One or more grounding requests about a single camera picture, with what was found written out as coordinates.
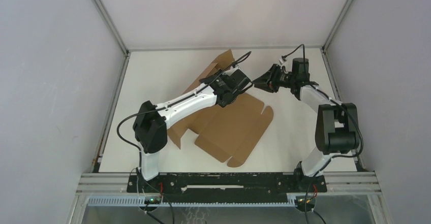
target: white tabletop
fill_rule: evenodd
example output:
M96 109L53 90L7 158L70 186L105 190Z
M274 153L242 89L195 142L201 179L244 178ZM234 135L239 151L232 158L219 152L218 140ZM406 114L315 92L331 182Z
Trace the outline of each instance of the white tabletop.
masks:
M225 50L180 50L132 52L126 75L115 108L112 126L103 153L100 172L129 172L138 166L138 150L123 142L116 134L118 123L137 113L140 105L150 100L153 104L181 95L209 63ZM249 50L233 50L235 58ZM269 70L281 55L292 49L253 49L241 69L252 80ZM333 95L325 64L317 48L305 50L310 61L311 80ZM301 57L291 55L290 60ZM315 147L316 113L298 101L289 89L267 93L251 88L247 93L262 100L274 110L274 118L247 161L238 168L230 168L194 144L197 135L190 130L181 139L181 150L171 140L161 150L160 172L292 172ZM125 122L121 134L136 142L132 124ZM356 171L353 159L336 158L326 171Z

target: white panel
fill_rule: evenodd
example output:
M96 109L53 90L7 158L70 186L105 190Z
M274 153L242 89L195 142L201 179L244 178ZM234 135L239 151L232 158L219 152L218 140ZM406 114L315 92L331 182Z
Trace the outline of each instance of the white panel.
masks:
M356 0L329 47L394 223L430 223L431 0Z
M65 223L122 54L91 0L0 0L0 223Z
M346 0L103 0L129 49L323 45Z
M248 50L233 50L240 57ZM269 70L281 55L291 49L254 49L241 63L241 69L252 79ZM116 134L118 123L137 113L140 105L151 100L161 103L173 99L195 80L207 65L224 50L140 51L132 52L126 76L121 87L112 126L103 153L101 172L130 172L138 166L138 150L123 142ZM301 56L302 52L290 58ZM311 79L333 95L319 49L307 49L310 59ZM317 114L305 103L298 101L290 90L281 88L278 93L268 93L252 88L247 93L272 106L274 119L246 163L230 168L220 163L194 144L197 137L187 131L181 139L181 150L171 140L160 152L161 172L292 172L316 146L314 133ZM132 129L134 119L121 127L122 135L135 141ZM355 171L353 159L337 158L328 171Z

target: white table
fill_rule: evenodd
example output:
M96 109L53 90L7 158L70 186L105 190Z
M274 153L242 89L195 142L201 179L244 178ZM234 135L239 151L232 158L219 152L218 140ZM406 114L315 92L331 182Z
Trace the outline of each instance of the white table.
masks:
M100 172L129 172L138 166L138 151L124 143L116 134L118 123L137 113L140 105L151 100L160 103L182 94L208 64L225 50L135 51L132 52L126 75L115 108L112 126L103 153ZM247 49L233 50L235 58ZM251 79L265 73L278 62L281 55L292 49L253 49L241 69ZM310 61L311 80L319 83L329 95L333 95L325 64L317 48L305 50ZM301 57L298 50L289 58ZM252 88L249 94L270 105L274 118L247 161L238 168L207 154L194 144L197 135L190 130L181 139L181 150L172 141L161 150L160 172L292 172L297 163L304 160L315 147L314 132L316 113L298 101L288 89L267 93ZM136 142L132 124L125 122L121 134ZM356 171L351 158L336 158L326 171Z

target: white wall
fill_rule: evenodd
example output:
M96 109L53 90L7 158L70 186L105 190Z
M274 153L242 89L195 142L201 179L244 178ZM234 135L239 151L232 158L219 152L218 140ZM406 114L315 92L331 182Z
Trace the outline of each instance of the white wall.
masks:
M356 0L329 48L394 223L431 212L431 0Z
M64 223L122 54L91 0L0 0L0 223Z
M103 0L129 49L322 45L346 0Z

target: brown cardboard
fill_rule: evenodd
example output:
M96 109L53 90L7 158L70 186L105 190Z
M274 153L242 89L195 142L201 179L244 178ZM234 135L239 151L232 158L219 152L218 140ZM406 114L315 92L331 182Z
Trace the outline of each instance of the brown cardboard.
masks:
M185 92L196 88L199 79L226 68L233 61L231 50L220 54ZM270 106L264 109L262 101L244 93L225 108L212 106L178 121L168 130L168 136L181 149L181 137L190 129L199 135L195 141L197 146L220 162L229 160L229 167L239 167L247 160L272 118Z

